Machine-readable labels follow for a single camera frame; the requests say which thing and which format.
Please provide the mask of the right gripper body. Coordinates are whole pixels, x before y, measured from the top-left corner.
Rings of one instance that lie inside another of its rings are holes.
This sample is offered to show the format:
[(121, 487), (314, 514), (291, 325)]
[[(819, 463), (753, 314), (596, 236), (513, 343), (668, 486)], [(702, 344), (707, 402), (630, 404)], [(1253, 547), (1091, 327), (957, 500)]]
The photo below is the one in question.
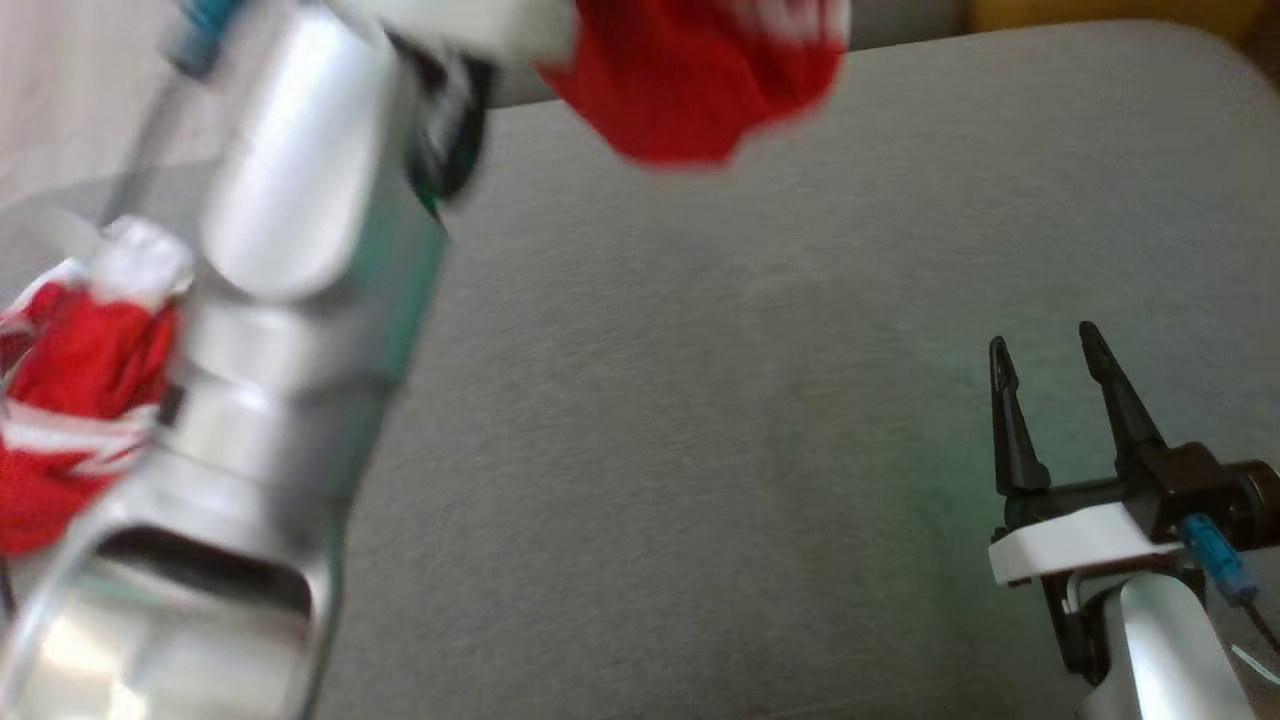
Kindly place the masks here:
[(1231, 679), (1204, 607), (1210, 593), (1225, 598), (1180, 525), (1211, 516), (1240, 557), (1280, 547), (1280, 471), (1260, 460), (1222, 462), (1202, 445), (1166, 446), (1139, 450), (1115, 478), (1001, 497), (992, 574), (1001, 585), (1039, 584), (1070, 673), (1091, 682)]

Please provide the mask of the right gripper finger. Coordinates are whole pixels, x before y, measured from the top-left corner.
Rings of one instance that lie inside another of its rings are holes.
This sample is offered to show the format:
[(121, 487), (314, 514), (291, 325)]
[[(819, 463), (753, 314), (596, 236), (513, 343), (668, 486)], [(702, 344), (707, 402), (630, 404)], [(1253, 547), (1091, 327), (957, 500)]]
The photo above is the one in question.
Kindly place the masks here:
[(1082, 322), (1078, 332), (1085, 365), (1103, 396), (1115, 445), (1115, 469), (1125, 471), (1139, 450), (1165, 448), (1165, 439), (1101, 329), (1093, 322)]
[(1004, 337), (989, 342), (995, 484), (1004, 497), (1046, 492), (1050, 471), (1036, 455), (1018, 398), (1019, 377)]

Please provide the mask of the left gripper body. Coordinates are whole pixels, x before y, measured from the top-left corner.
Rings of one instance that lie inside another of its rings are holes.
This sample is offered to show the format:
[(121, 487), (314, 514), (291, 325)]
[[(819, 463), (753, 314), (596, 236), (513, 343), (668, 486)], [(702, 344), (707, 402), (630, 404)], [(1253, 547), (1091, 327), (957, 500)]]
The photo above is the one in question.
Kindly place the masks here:
[(562, 67), (577, 44), (576, 0), (330, 0), (387, 37), (426, 100), (410, 183), (435, 202), (461, 196), (480, 164), (486, 117), (507, 70)]

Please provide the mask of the plain red garment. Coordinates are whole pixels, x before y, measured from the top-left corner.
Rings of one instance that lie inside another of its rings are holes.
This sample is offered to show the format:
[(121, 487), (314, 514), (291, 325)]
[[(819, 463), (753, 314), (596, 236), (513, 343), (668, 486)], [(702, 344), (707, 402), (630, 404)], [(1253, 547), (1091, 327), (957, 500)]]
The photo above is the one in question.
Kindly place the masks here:
[(539, 77), (618, 155), (726, 165), (835, 87), (852, 0), (576, 0), (571, 60)]

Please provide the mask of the red and white basketball jersey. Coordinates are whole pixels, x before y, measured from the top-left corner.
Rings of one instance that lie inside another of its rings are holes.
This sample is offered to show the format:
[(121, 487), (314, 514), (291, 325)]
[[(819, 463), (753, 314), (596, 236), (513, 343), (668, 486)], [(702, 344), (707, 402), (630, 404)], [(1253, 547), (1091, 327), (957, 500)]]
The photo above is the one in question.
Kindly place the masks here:
[(0, 310), (0, 559), (44, 552), (140, 460), (195, 278), (189, 245), (145, 217), (56, 213), (70, 256)]

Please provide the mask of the large grey sofa seat cushion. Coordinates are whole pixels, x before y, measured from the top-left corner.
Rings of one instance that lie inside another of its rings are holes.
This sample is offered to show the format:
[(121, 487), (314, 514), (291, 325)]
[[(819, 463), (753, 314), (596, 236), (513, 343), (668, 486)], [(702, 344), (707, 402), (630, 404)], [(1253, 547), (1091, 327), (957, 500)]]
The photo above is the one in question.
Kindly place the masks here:
[(723, 176), (502, 108), (439, 218), (311, 720), (1075, 720), (987, 559), (996, 336), (1056, 486), (1114, 473), (1082, 322), (1280, 470), (1280, 88), (1197, 29), (850, 53)]

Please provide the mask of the yellow sofa backrest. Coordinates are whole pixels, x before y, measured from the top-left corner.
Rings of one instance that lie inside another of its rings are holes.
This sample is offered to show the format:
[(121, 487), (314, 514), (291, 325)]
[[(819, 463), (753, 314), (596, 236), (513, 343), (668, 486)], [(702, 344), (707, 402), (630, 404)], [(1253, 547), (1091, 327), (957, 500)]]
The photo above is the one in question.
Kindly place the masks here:
[(966, 0), (975, 32), (1097, 20), (1144, 19), (1243, 41), (1280, 0)]

